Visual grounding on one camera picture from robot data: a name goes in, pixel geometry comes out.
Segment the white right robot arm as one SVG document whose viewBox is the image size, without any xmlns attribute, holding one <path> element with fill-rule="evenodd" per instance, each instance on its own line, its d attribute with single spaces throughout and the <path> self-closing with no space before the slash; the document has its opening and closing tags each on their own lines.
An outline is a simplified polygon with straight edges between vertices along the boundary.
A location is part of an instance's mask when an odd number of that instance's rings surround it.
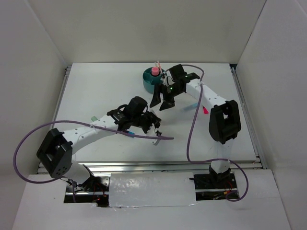
<svg viewBox="0 0 307 230">
<path fill-rule="evenodd" d="M 175 106 L 175 97 L 186 93 L 198 101 L 198 108 L 208 110 L 208 130 L 217 154 L 215 159 L 209 160 L 209 182 L 215 188 L 221 187 L 230 176 L 229 158 L 234 139 L 241 131 L 238 103 L 226 100 L 205 85 L 204 71 L 200 76 L 194 72 L 187 73 L 182 64 L 167 70 L 162 70 L 160 66 L 156 68 L 161 77 L 154 86 L 150 107 L 160 105 L 161 111 L 170 109 Z"/>
</svg>

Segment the blue capped clear highlighter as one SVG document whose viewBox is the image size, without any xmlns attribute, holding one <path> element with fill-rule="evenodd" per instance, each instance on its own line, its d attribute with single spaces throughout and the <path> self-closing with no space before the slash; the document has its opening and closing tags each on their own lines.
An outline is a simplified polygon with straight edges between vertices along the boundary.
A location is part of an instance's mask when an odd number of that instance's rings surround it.
<svg viewBox="0 0 307 230">
<path fill-rule="evenodd" d="M 184 111 L 190 111 L 190 110 L 194 110 L 197 108 L 197 103 L 191 104 L 189 106 L 186 106 L 183 108 Z"/>
</svg>

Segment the pink capped marker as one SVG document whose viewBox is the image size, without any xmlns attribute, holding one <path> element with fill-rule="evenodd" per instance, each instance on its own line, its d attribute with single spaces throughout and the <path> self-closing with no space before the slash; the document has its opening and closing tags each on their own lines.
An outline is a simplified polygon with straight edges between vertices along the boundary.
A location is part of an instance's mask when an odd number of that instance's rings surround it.
<svg viewBox="0 0 307 230">
<path fill-rule="evenodd" d="M 152 67 L 151 68 L 151 75 L 152 76 L 159 76 L 160 75 L 160 70 L 158 67 Z"/>
</svg>

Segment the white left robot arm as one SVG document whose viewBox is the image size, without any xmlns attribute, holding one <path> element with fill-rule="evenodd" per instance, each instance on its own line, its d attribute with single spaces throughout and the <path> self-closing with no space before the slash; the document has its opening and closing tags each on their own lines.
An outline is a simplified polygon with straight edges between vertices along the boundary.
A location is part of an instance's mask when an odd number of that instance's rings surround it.
<svg viewBox="0 0 307 230">
<path fill-rule="evenodd" d="M 104 192 L 108 190 L 107 185 L 100 177 L 94 176 L 88 167 L 73 160 L 73 155 L 97 140 L 118 131 L 126 132 L 130 127 L 141 128 L 150 136 L 159 136 L 160 122 L 161 119 L 148 110 L 147 102 L 135 96 L 128 104 L 107 112 L 88 126 L 66 131 L 57 128 L 49 130 L 36 155 L 51 178 L 66 178 L 84 191 Z"/>
</svg>

